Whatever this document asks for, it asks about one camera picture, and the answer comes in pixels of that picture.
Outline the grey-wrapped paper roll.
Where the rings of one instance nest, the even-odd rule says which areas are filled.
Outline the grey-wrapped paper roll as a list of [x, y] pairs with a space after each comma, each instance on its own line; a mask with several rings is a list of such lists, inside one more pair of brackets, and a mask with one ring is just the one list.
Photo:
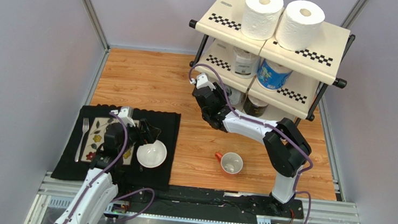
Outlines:
[[245, 93], [235, 89], [235, 88], [229, 88], [228, 89], [228, 98], [231, 103], [231, 105], [240, 105], [244, 102], [245, 99]]

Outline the black-wrapped paper roll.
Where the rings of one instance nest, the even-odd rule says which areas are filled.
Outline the black-wrapped paper roll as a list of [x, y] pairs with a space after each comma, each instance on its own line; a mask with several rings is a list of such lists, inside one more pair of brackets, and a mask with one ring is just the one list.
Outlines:
[[249, 116], [261, 117], [268, 107], [268, 103], [248, 95], [245, 99], [243, 110]]

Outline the white plastic-wrapped paper roll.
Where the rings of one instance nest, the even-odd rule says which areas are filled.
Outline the white plastic-wrapped paper roll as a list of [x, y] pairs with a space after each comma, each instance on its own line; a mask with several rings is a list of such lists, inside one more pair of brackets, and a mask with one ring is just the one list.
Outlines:
[[253, 78], [258, 71], [260, 57], [238, 47], [233, 48], [231, 73], [244, 79]]

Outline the blue-wrapped paper roll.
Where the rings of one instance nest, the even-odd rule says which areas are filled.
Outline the blue-wrapped paper roll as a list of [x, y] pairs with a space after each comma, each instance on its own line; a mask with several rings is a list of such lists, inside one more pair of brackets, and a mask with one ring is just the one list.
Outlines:
[[277, 90], [284, 86], [292, 72], [285, 66], [265, 59], [258, 69], [257, 80], [265, 89]]

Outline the plain white paper roll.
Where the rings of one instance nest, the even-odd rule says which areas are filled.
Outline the plain white paper roll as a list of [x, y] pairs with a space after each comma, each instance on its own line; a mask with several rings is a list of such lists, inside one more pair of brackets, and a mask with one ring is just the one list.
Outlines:
[[270, 39], [283, 12], [283, 0], [245, 0], [241, 33], [252, 40]]

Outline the white embossed paper roll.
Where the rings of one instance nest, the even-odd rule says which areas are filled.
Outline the white embossed paper roll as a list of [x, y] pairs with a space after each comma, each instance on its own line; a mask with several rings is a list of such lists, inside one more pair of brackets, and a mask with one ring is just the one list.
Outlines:
[[290, 2], [284, 10], [275, 39], [289, 51], [304, 50], [311, 45], [324, 21], [325, 13], [315, 3], [304, 0]]

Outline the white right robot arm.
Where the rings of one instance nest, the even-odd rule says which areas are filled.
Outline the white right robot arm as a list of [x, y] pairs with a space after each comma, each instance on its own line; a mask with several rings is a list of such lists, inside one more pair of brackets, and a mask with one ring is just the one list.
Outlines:
[[243, 135], [265, 146], [270, 163], [277, 172], [270, 195], [279, 204], [290, 204], [303, 166], [310, 162], [312, 151], [295, 123], [288, 118], [263, 120], [230, 107], [217, 83], [195, 87], [193, 96], [201, 108], [202, 118], [212, 128]]

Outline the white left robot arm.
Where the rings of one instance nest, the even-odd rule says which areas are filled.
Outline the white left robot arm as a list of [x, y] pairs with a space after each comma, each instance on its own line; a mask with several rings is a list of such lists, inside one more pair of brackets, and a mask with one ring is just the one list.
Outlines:
[[90, 166], [77, 195], [65, 212], [53, 224], [97, 224], [110, 203], [114, 212], [126, 211], [121, 203], [129, 206], [127, 200], [132, 195], [150, 192], [152, 188], [142, 188], [123, 196], [119, 187], [123, 183], [124, 173], [121, 167], [131, 161], [123, 158], [127, 151], [138, 158], [140, 164], [147, 168], [160, 166], [167, 157], [167, 148], [158, 140], [161, 130], [150, 125], [146, 119], [134, 121], [130, 116], [120, 112], [111, 112], [110, 119], [104, 123], [96, 120], [86, 141], [86, 145], [96, 145], [95, 153], [87, 156]]

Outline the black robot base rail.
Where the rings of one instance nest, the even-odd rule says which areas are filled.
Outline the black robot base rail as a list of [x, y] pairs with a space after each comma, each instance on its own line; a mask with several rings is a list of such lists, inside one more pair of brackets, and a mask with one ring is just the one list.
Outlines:
[[139, 214], [206, 224], [294, 224], [306, 217], [301, 200], [282, 204], [270, 195], [183, 186], [153, 192], [129, 186], [124, 194], [125, 199], [118, 196], [107, 206], [105, 216], [124, 218]]

